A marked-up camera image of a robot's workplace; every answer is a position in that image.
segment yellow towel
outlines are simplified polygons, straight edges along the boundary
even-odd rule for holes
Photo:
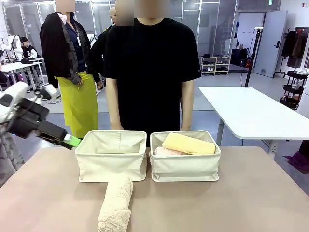
[[[163,142],[163,147],[191,155],[211,155],[215,152],[214,143],[191,138],[178,133],[170,133]]]

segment woman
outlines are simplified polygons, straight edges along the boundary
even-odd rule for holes
[[[66,125],[83,138],[98,129],[98,104],[94,80],[102,87],[89,61],[90,41],[74,13],[52,13],[41,27],[42,55],[48,81],[60,90]]]

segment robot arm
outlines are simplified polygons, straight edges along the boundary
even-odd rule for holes
[[[14,52],[16,54],[16,58],[18,60],[21,60],[23,58],[23,49],[21,47],[20,37],[18,35],[10,35],[8,37],[8,43],[1,45],[2,51],[11,51],[12,49],[14,50]]]
[[[0,93],[0,124],[4,131],[24,139],[35,133],[53,144],[68,149],[77,147],[80,139],[69,135],[64,128],[46,121],[49,110],[41,106],[41,95],[47,99],[55,98],[55,88],[47,85],[31,100],[24,98],[27,88],[26,83],[17,82]]]

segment fabric storage basket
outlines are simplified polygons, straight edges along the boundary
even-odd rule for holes
[[[92,130],[75,150],[80,182],[108,182],[113,174],[132,181],[146,177],[146,133],[131,130]]]
[[[170,132],[152,133],[150,136],[150,162],[152,179],[157,182],[174,181],[217,181],[220,159],[220,148],[204,130],[177,131],[192,138],[215,144],[215,153],[212,155],[182,155],[158,156],[154,155],[157,147],[162,146]]]

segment table leg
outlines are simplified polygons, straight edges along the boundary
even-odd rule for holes
[[[35,87],[35,84],[34,84],[34,81],[33,81],[33,76],[32,76],[32,73],[31,73],[31,69],[29,67],[27,67],[26,70],[28,72],[28,76],[29,76],[32,88],[33,88],[33,90],[36,90],[36,87]]]
[[[32,71],[33,71],[33,74],[34,74],[34,77],[35,77],[36,81],[40,84],[41,81],[40,81],[40,79],[39,79],[39,77],[38,77],[37,70],[34,68],[34,65],[31,66],[31,69],[32,69]]]
[[[16,78],[15,78],[15,74],[14,74],[13,71],[11,71],[11,76],[12,76],[13,83],[15,84],[16,83]]]
[[[44,80],[44,76],[43,76],[43,73],[42,73],[42,69],[41,69],[40,64],[39,64],[38,66],[39,66],[39,70],[40,70],[41,79],[42,79],[42,81],[43,81],[43,85],[45,85],[45,80]]]
[[[268,154],[274,159],[277,151],[278,140],[271,140],[268,148]]]
[[[218,146],[221,146],[223,127],[224,127],[224,122],[222,121],[222,119],[220,119],[219,126],[218,126],[218,133],[217,133],[217,141],[216,141]]]

